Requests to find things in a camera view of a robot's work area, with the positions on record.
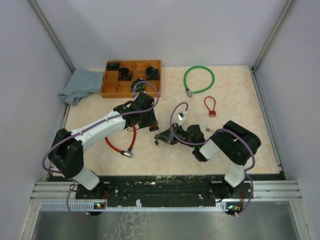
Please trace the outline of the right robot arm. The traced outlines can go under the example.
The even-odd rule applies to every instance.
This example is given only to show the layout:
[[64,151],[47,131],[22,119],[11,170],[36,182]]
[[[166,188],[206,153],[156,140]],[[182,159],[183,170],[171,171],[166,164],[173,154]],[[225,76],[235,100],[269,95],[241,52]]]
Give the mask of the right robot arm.
[[222,152],[230,160],[224,176],[226,183],[223,185],[223,192],[229,198],[235,198],[241,192],[240,184],[248,169],[254,167],[254,156],[261,146],[257,135],[231,120],[208,139],[205,139],[198,124],[190,125],[184,130],[177,123],[156,134],[154,139],[156,144],[162,141],[168,145],[181,143],[192,147],[192,154],[200,162],[206,162]]

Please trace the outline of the orange black padlock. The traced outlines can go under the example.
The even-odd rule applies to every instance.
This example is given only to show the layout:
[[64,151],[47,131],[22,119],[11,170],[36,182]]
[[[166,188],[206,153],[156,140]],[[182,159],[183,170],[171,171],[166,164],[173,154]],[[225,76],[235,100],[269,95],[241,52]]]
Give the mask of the orange black padlock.
[[153,124],[149,126],[149,131],[150,132],[155,132],[159,130],[159,126],[157,124]]

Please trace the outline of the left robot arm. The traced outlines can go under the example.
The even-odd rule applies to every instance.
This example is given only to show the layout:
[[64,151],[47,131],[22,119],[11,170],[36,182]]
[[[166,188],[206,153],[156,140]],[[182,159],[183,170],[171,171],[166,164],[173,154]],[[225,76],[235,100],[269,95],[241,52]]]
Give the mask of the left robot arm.
[[113,108],[106,116],[84,127],[67,131],[59,130],[47,157],[65,178],[86,188],[91,197],[103,195],[104,186],[100,178],[84,163],[84,153],[104,138],[139,125],[141,128],[156,125],[154,108],[158,99],[140,92],[133,101]]

